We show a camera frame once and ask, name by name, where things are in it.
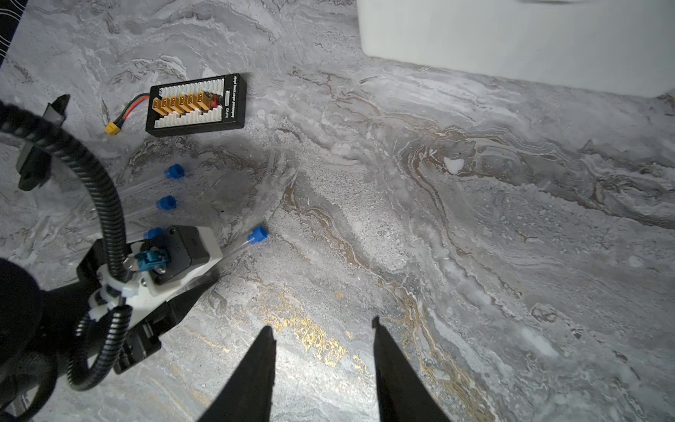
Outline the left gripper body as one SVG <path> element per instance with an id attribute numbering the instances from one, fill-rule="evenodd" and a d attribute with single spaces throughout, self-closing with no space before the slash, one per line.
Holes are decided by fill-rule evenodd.
<path id="1" fill-rule="evenodd" d="M 126 304 L 96 322 L 87 315 L 88 299 L 99 287 L 93 266 L 104 258 L 104 244 L 98 240 L 77 266 L 77 281 L 45 294 L 39 350 L 56 362 L 60 375 L 126 372 L 161 349 L 163 335 L 185 319 L 209 287 L 205 274 L 133 328 L 133 309 Z"/>

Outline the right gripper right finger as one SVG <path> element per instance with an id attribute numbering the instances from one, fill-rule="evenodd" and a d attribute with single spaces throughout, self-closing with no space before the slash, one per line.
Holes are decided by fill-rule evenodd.
<path id="1" fill-rule="evenodd" d="M 374 367 L 381 421 L 450 421 L 377 316 Z"/>

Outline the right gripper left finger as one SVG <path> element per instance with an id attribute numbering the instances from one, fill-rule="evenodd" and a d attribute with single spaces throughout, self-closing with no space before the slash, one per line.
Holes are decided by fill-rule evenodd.
<path id="1" fill-rule="evenodd" d="M 275 363 L 276 340 L 267 325 L 199 421 L 269 421 Z"/>

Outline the blue stopper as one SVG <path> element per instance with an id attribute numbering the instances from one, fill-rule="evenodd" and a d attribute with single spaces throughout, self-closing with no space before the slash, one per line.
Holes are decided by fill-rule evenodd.
<path id="1" fill-rule="evenodd" d="M 246 236 L 246 241 L 249 244 L 258 244 L 268 239 L 268 231 L 265 226 L 258 226 L 253 229 L 250 234 Z"/>
<path id="2" fill-rule="evenodd" d="M 161 211 L 170 211 L 176 209 L 178 202 L 172 195 L 167 195 L 156 202 L 156 208 Z"/>
<path id="3" fill-rule="evenodd" d="M 168 180 L 182 179 L 186 176 L 186 170 L 180 164 L 171 165 L 163 171 L 163 176 Z"/>
<path id="4" fill-rule="evenodd" d="M 153 239 L 154 237 L 160 235 L 162 231 L 163 229 L 161 227 L 150 229 L 143 234 L 143 238 L 146 240 Z"/>

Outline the clear test tube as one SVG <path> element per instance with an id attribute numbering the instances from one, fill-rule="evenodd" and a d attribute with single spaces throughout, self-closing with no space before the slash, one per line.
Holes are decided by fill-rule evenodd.
<path id="1" fill-rule="evenodd" d="M 149 203 L 143 206 L 130 207 L 129 209 L 124 210 L 124 216 L 126 222 L 135 221 L 146 216 L 151 216 L 156 213 L 164 213 L 170 211 L 161 211 L 156 208 L 156 202 Z"/>
<path id="2" fill-rule="evenodd" d="M 174 180 L 168 180 L 165 179 L 163 176 L 163 172 L 161 174 L 156 175 L 155 177 L 152 177 L 150 179 L 141 181 L 141 182 L 136 182 L 135 184 L 130 184 L 128 186 L 124 186 L 121 188 L 121 190 L 118 192 L 120 199 L 125 199 L 131 196 L 136 195 L 137 193 L 142 193 L 146 190 L 149 190 L 153 188 L 154 186 L 159 186 L 163 183 L 166 182 L 172 182 L 176 181 L 179 179 L 174 179 Z"/>
<path id="3" fill-rule="evenodd" d="M 244 235 L 230 242 L 223 250 L 223 258 L 225 260 L 227 260 L 228 258 L 234 258 L 238 256 L 241 252 L 247 250 L 249 247 L 256 245 L 256 244 L 249 244 L 246 241 L 246 236 L 250 233 L 251 230 L 249 230 L 247 233 L 244 233 Z"/>

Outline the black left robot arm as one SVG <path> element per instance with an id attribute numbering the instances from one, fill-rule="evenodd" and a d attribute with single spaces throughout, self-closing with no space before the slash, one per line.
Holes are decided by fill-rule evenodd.
<path id="1" fill-rule="evenodd" d="M 175 163 L 193 171 L 200 148 L 190 137 L 147 137 L 125 158 L 111 156 L 108 163 L 121 165 L 114 174 L 117 179 Z M 75 267 L 65 258 L 70 254 L 82 258 L 91 247 L 90 242 L 65 229 L 70 206 L 84 194 L 84 188 L 65 165 L 56 169 L 65 181 L 49 183 L 42 199 L 10 187 L 14 177 L 9 172 L 1 176 L 1 190 L 11 197 L 1 206 L 1 254 L 24 267 L 47 290 L 74 282 Z M 167 353 L 160 353 L 125 376 L 111 376 L 98 392 L 79 395 L 61 381 L 54 402 L 33 420 L 196 421 L 207 407 L 207 395 L 187 387 L 178 364 L 170 363 Z"/>

